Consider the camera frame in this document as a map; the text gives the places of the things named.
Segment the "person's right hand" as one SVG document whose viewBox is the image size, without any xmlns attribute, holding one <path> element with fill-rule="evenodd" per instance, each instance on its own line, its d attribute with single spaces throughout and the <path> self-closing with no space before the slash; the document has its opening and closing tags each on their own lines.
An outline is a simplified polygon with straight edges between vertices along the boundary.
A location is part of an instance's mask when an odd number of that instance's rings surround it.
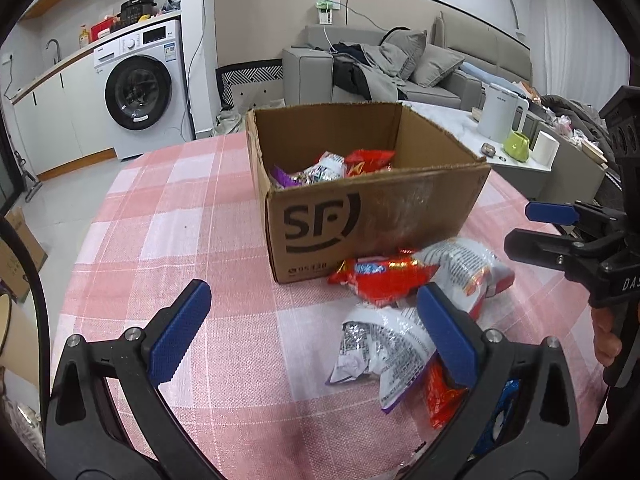
<svg viewBox="0 0 640 480">
<path fill-rule="evenodd" d="M 614 334 L 615 314 L 607 308 L 592 309 L 593 350 L 598 362 L 611 366 L 622 351 L 620 337 Z"/>
</svg>

